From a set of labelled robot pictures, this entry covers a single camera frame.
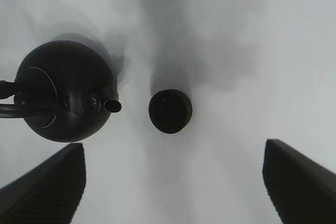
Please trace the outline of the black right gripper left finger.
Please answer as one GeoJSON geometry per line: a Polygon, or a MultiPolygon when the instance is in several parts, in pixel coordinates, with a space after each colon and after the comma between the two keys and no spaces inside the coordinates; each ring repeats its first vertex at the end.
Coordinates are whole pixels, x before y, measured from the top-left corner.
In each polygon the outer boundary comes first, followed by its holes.
{"type": "Polygon", "coordinates": [[[85,186],[83,145],[69,144],[1,188],[1,223],[71,223],[85,186]]]}

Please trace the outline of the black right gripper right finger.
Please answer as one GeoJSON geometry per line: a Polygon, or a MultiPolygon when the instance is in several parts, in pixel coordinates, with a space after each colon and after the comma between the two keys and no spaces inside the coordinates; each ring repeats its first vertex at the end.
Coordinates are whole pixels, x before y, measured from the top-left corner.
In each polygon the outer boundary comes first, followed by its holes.
{"type": "Polygon", "coordinates": [[[262,171],[282,223],[335,223],[335,173],[281,140],[267,140],[262,171]]]}

